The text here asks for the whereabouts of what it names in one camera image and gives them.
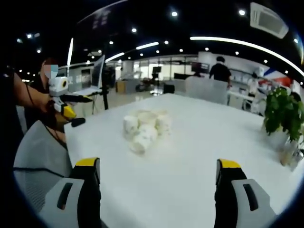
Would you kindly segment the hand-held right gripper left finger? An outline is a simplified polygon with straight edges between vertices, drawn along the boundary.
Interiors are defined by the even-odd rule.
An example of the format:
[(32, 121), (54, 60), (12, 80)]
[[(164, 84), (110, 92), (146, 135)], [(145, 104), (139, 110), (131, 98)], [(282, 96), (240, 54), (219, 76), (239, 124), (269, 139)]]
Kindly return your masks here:
[(100, 228), (100, 159), (79, 160), (45, 196), (39, 216), (48, 228)]

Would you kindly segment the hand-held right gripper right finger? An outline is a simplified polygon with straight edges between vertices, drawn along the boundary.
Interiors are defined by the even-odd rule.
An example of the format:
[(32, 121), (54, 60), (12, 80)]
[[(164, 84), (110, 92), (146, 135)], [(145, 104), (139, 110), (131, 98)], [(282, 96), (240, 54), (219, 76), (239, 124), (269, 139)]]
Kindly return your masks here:
[(235, 161), (217, 160), (214, 199), (216, 228), (267, 228), (277, 217), (266, 191)]

